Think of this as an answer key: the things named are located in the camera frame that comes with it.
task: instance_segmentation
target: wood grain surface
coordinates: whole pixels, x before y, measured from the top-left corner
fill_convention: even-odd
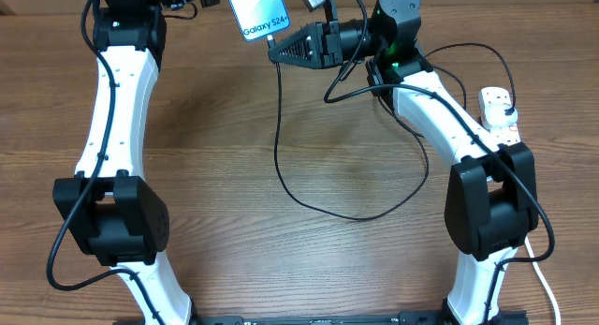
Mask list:
[[[340,10],[342,19],[359,15]],[[291,16],[294,29],[320,17]],[[424,7],[422,17],[426,51],[476,41],[509,62],[522,138],[533,149],[539,199],[557,237],[554,256],[541,267],[564,323],[596,324],[599,7]],[[170,261],[198,311],[255,318],[440,307],[453,285],[457,250],[443,219],[448,171],[430,146],[429,181],[384,219],[357,224],[303,209],[273,168],[276,73],[266,44],[243,42],[226,11],[202,11],[192,22],[168,26],[144,162],[147,182],[169,207]],[[140,316],[117,278],[70,293],[45,278],[62,224],[52,184],[72,174],[95,98],[94,57],[78,29],[76,16],[0,18],[2,324],[111,324]],[[439,52],[432,61],[466,83],[473,116],[480,88],[508,86],[498,60],[479,49]],[[324,104],[336,72],[283,68],[282,171],[306,202],[376,214],[419,183],[423,157],[371,96]],[[363,87],[365,77],[358,68],[336,92]],[[447,87],[461,99],[453,81]],[[531,234],[537,253],[546,238],[542,228]],[[59,281],[102,270],[66,237]],[[527,310],[532,324],[551,323],[548,298],[529,265],[510,266],[501,306]]]

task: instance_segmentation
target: black base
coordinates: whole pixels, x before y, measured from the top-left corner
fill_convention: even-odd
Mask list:
[[[403,311],[398,316],[335,316],[335,317],[295,317],[295,318],[260,318],[244,319],[241,317],[200,317],[192,301],[189,325],[459,325],[452,318],[447,300],[443,302],[441,311]],[[138,322],[115,322],[113,325],[144,325]],[[489,322],[489,325],[529,325],[526,311],[500,312]]]

